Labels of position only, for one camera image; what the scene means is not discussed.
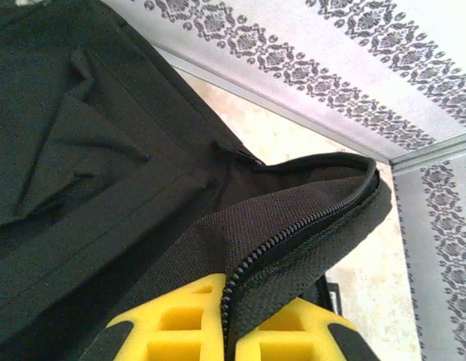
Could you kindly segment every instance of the zipper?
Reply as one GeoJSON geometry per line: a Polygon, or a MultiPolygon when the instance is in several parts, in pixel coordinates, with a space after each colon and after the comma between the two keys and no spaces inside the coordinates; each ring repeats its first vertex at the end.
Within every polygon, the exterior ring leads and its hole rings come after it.
{"type": "MultiPolygon", "coordinates": [[[[342,154],[342,158],[347,158],[354,160],[356,162],[359,161],[359,156],[353,154],[342,154]]],[[[319,223],[324,223],[326,220],[330,220],[331,218],[335,219],[335,216],[339,214],[346,213],[349,208],[354,207],[357,203],[361,203],[364,201],[362,198],[365,197],[365,193],[368,193],[368,190],[374,186],[376,189],[378,187],[378,182],[375,180],[380,181],[380,177],[378,177],[378,171],[375,168],[375,162],[371,160],[368,163],[366,177],[364,182],[360,187],[356,189],[350,196],[346,197],[344,200],[338,202],[331,207],[328,207],[320,212],[315,214],[311,214],[295,223],[293,223],[288,228],[285,228],[280,233],[274,235],[273,237],[269,238],[266,242],[259,245],[255,250],[253,250],[248,256],[246,256],[241,264],[235,269],[233,274],[228,277],[225,283],[225,288],[223,289],[222,298],[220,302],[220,312],[221,312],[221,321],[222,321],[222,330],[223,330],[223,341],[225,347],[225,355],[231,354],[227,353],[228,348],[228,331],[230,328],[230,318],[232,312],[232,306],[234,303],[234,295],[235,291],[238,287],[242,284],[242,281],[248,277],[251,272],[252,268],[258,265],[266,256],[271,255],[273,250],[276,250],[282,244],[285,244],[287,241],[292,240],[296,236],[300,235],[302,232],[307,231],[308,229],[314,228],[314,232],[312,235],[309,235],[306,239],[311,238],[317,231],[315,225],[322,225],[319,223]]]]}
{"type": "Polygon", "coordinates": [[[214,150],[219,150],[222,153],[229,154],[239,162],[246,162],[252,165],[256,165],[258,167],[266,166],[266,164],[264,164],[263,161],[261,161],[260,159],[242,150],[232,148],[226,143],[215,142],[212,144],[212,147],[214,150]]]}

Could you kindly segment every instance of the zipper teeth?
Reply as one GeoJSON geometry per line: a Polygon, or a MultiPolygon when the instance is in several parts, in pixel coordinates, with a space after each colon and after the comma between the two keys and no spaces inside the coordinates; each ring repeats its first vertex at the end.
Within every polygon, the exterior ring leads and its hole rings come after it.
{"type": "Polygon", "coordinates": [[[228,278],[226,281],[225,288],[223,289],[223,294],[220,303],[220,312],[221,312],[221,321],[222,321],[222,329],[223,329],[223,339],[224,339],[224,347],[227,348],[228,346],[228,328],[229,328],[229,312],[231,308],[231,296],[235,289],[238,287],[238,281],[244,275],[246,270],[250,268],[253,264],[255,264],[256,260],[260,257],[264,256],[268,253],[272,248],[277,246],[279,243],[284,241],[289,236],[294,235],[302,231],[303,229],[310,226],[312,223],[316,222],[317,220],[326,217],[330,214],[336,213],[341,209],[347,207],[348,205],[352,204],[356,199],[358,199],[361,194],[363,193],[362,188],[359,190],[358,193],[352,194],[345,198],[343,201],[333,205],[329,208],[326,208],[318,213],[312,214],[310,216],[306,216],[302,220],[299,220],[293,223],[290,227],[284,229],[277,235],[274,235],[270,239],[268,239],[265,243],[259,245],[255,250],[253,250],[248,256],[246,256],[241,264],[236,268],[236,271],[233,273],[232,276],[228,278]]]}

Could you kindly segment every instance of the marble floor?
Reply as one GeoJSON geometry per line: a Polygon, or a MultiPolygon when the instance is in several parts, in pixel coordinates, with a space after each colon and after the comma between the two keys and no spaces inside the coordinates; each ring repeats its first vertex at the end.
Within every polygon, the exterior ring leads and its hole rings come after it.
{"type": "MultiPolygon", "coordinates": [[[[218,113],[248,149],[267,164],[351,149],[184,72],[180,75],[218,113]]],[[[390,167],[379,163],[393,188],[390,167]]],[[[394,205],[385,221],[327,273],[340,284],[343,315],[381,360],[418,360],[407,268],[394,205]]]]}

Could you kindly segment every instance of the black bag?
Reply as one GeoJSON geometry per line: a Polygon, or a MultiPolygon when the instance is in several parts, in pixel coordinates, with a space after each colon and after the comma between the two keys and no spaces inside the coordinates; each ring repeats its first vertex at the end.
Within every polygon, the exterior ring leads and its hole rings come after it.
{"type": "Polygon", "coordinates": [[[0,8],[0,359],[214,272],[231,356],[389,209],[372,159],[264,165],[101,2],[0,8]]]}

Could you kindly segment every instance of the zipper pull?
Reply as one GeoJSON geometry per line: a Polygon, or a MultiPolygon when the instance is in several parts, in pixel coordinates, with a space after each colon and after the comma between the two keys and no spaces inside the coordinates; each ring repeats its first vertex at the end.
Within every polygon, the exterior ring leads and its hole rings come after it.
{"type": "Polygon", "coordinates": [[[220,150],[224,153],[230,153],[235,156],[236,159],[243,160],[248,163],[253,163],[259,167],[264,167],[266,164],[263,163],[260,159],[255,156],[248,154],[247,152],[239,149],[233,149],[228,144],[216,142],[213,144],[213,147],[217,150],[220,150]]]}

